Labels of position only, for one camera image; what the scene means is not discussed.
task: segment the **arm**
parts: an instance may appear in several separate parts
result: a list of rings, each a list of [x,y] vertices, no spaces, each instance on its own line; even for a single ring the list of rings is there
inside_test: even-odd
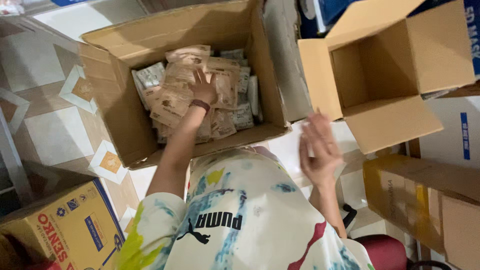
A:
[[[190,86],[195,99],[211,104],[216,99],[215,75],[206,81],[201,69],[193,72],[195,85]],[[156,192],[172,193],[183,198],[185,193],[185,173],[193,156],[195,136],[202,124],[206,110],[190,106],[172,137],[168,140],[158,168],[148,187],[146,195]]]
[[[342,154],[335,143],[327,117],[318,113],[307,118],[302,127],[300,137],[300,166],[303,173],[313,184],[310,203],[332,225],[340,238],[346,238],[340,209],[335,193],[333,172],[343,162]],[[312,148],[315,157],[309,157],[308,149]]]

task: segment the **open cardboard box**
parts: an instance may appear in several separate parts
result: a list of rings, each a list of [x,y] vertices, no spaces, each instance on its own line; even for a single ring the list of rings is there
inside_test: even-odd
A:
[[[298,46],[314,110],[344,118],[364,154],[443,129],[420,94],[475,81],[462,0],[352,3],[325,38]]]
[[[194,156],[261,142],[288,133],[280,92],[256,0],[188,6],[109,26],[82,35],[79,54],[85,76],[123,166],[138,169],[157,164],[152,120],[135,89],[131,69],[165,59],[165,52],[205,44],[215,50],[245,48],[258,76],[264,123],[213,142],[198,144]]]

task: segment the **puma logo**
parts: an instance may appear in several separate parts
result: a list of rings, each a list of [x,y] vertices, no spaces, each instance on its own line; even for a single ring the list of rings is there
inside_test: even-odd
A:
[[[177,238],[177,240],[180,240],[182,239],[185,235],[187,235],[187,233],[195,236],[195,238],[202,244],[207,244],[208,243],[208,239],[210,237],[210,235],[206,235],[206,234],[201,234],[199,232],[194,232],[193,231],[193,226],[192,226],[192,222],[190,221],[190,219],[188,219],[188,231],[186,233],[184,233],[182,236],[180,236],[179,238]]]

